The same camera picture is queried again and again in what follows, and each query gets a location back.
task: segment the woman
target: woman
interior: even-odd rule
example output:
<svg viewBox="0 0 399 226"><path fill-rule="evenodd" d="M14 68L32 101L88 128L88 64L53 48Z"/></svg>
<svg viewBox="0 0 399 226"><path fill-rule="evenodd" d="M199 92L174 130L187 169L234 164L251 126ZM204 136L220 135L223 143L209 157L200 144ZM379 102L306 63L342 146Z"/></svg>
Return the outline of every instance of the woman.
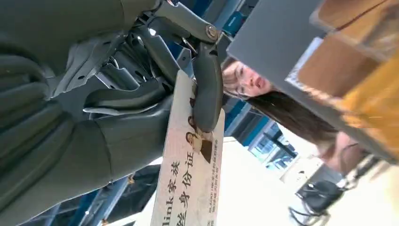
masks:
<svg viewBox="0 0 399 226"><path fill-rule="evenodd" d="M363 158L358 145L343 132L313 114L307 108L280 92L240 61L228 60L223 69L223 86L227 95L243 99L254 108L297 136L314 143L320 158L331 168L347 174Z"/></svg>
<svg viewBox="0 0 399 226"><path fill-rule="evenodd" d="M195 153L201 153L207 163L211 163L212 141L203 139L197 134L191 132L186 133L186 141L192 146Z"/></svg>

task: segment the gray panel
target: gray panel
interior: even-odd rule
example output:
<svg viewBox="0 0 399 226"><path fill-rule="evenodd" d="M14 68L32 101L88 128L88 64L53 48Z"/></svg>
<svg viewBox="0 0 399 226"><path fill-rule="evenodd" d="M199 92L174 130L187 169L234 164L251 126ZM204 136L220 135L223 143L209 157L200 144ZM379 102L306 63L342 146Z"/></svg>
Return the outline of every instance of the gray panel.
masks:
<svg viewBox="0 0 399 226"><path fill-rule="evenodd" d="M309 17L319 2L320 0L259 1L227 51L316 115L358 140L374 154L396 162L364 132L346 126L337 111L321 106L284 81L313 38L324 35L309 23Z"/></svg>

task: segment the screw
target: screw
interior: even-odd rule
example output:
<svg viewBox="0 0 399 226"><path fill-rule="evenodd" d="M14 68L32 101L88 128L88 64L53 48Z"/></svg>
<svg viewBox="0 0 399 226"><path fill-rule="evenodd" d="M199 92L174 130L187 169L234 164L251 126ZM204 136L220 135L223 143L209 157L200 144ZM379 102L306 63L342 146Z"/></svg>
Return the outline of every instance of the screw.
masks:
<svg viewBox="0 0 399 226"><path fill-rule="evenodd" d="M218 38L218 32L216 28L212 25L208 25L206 28L207 36L210 39L216 40Z"/></svg>

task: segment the metal joint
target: metal joint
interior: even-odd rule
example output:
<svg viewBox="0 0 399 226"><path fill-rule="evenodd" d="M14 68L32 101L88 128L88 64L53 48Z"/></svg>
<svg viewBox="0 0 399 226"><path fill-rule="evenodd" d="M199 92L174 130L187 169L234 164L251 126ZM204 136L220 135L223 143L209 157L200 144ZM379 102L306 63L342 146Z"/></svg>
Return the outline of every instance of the metal joint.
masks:
<svg viewBox="0 0 399 226"><path fill-rule="evenodd" d="M219 37L219 32L213 25L207 25L205 31L210 39L217 40L217 38Z"/></svg>

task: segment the white wall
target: white wall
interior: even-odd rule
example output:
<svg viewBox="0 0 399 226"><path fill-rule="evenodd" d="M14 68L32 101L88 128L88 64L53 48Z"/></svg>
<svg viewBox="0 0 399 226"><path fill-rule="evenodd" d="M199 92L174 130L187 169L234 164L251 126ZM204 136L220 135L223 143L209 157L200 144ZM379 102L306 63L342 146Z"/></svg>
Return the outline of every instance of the white wall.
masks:
<svg viewBox="0 0 399 226"><path fill-rule="evenodd" d="M218 226L292 225L287 207L296 199L237 141L223 144Z"/></svg>

